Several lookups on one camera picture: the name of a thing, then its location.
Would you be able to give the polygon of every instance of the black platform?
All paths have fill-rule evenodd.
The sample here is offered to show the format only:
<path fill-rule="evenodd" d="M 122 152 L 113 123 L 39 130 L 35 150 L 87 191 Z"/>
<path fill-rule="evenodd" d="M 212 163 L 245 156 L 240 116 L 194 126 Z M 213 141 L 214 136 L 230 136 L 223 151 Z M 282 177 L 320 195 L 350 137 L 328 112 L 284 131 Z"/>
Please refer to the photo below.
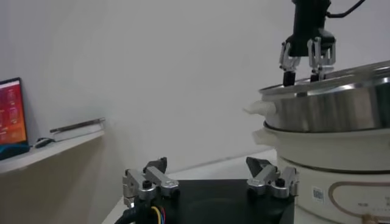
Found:
<path fill-rule="evenodd" d="M 270 194 L 254 197 L 247 180 L 181 180 L 176 200 L 158 196 L 153 204 L 164 207 L 167 224 L 292 224 L 294 197 Z M 137 224 L 157 223 L 155 215 Z"/>

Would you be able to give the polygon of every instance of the metal clamp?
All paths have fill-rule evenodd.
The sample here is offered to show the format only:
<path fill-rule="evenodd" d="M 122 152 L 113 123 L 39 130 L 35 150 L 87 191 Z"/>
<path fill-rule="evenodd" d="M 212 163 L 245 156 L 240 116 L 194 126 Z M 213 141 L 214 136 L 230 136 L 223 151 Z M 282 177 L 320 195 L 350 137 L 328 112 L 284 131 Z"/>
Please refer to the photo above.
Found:
<path fill-rule="evenodd" d="M 300 57 L 290 57 L 290 43 L 282 43 L 282 51 L 280 53 L 279 64 L 284 71 L 295 71 L 300 63 Z"/>
<path fill-rule="evenodd" d="M 126 175 L 122 178 L 123 195 L 126 202 L 130 203 L 130 198 L 138 196 L 141 200 L 151 201 L 156 197 L 156 185 L 137 170 L 127 170 Z"/>
<path fill-rule="evenodd" d="M 312 72 L 319 76 L 319 80 L 325 78 L 325 73 L 333 70 L 333 65 L 336 63 L 336 45 L 333 43 L 331 48 L 322 55 L 321 38 L 316 37 L 307 42 L 309 65 L 313 69 Z"/>
<path fill-rule="evenodd" d="M 154 166 L 146 168 L 145 177 L 157 186 L 160 186 L 161 194 L 164 197 L 172 197 L 179 189 L 179 182 L 177 180 L 168 178 Z"/>
<path fill-rule="evenodd" d="M 293 167 L 286 167 L 280 178 L 271 184 L 272 195 L 276 198 L 288 198 L 298 195 L 297 171 Z"/>
<path fill-rule="evenodd" d="M 247 180 L 248 188 L 253 190 L 256 195 L 264 195 L 269 183 L 277 178 L 277 168 L 273 165 L 267 165 L 257 176 Z"/>

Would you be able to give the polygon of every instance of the white cooker base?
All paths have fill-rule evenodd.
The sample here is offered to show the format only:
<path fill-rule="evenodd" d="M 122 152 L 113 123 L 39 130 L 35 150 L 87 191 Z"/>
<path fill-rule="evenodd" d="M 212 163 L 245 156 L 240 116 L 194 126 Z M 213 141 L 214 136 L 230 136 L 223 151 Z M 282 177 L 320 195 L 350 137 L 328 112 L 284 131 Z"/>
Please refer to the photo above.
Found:
<path fill-rule="evenodd" d="M 381 223 L 390 223 L 390 174 L 321 172 L 282 158 L 278 158 L 278 166 L 297 169 L 300 181 L 297 204 L 304 210 L 337 223 L 361 223 L 365 214 L 378 217 Z"/>
<path fill-rule="evenodd" d="M 263 127 L 257 144 L 295 163 L 333 170 L 390 170 L 390 129 L 348 133 L 292 133 Z"/>

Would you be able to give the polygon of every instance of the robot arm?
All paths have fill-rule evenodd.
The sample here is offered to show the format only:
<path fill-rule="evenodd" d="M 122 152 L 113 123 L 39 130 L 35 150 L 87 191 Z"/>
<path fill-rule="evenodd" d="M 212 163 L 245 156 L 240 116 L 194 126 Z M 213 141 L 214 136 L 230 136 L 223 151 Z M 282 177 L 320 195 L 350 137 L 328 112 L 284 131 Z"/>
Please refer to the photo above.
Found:
<path fill-rule="evenodd" d="M 280 68 L 284 70 L 283 85 L 295 82 L 295 70 L 301 57 L 309 57 L 312 68 L 311 81 L 324 79 L 336 62 L 335 37 L 324 29 L 325 18 L 343 18 L 358 8 L 365 0 L 359 0 L 351 9 L 340 14 L 327 10 L 330 0 L 292 0 L 296 5 L 294 32 L 282 44 Z"/>

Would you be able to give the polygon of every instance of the white shelf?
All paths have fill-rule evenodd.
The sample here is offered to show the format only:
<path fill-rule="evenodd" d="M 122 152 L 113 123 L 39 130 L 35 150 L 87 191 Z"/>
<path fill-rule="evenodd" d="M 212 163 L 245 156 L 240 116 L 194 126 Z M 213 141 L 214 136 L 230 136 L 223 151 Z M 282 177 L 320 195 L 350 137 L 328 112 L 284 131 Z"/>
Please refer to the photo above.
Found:
<path fill-rule="evenodd" d="M 61 142 L 55 142 L 40 149 L 32 148 L 27 153 L 23 153 L 5 160 L 1 160 L 0 174 L 7 173 L 13 170 L 23 169 L 31 164 L 37 163 L 48 157 L 52 157 L 54 155 L 67 151 L 68 149 L 86 143 L 90 140 L 96 139 L 102 135 L 104 135 L 103 130 L 89 135 L 80 136 L 77 138 L 72 138 Z"/>

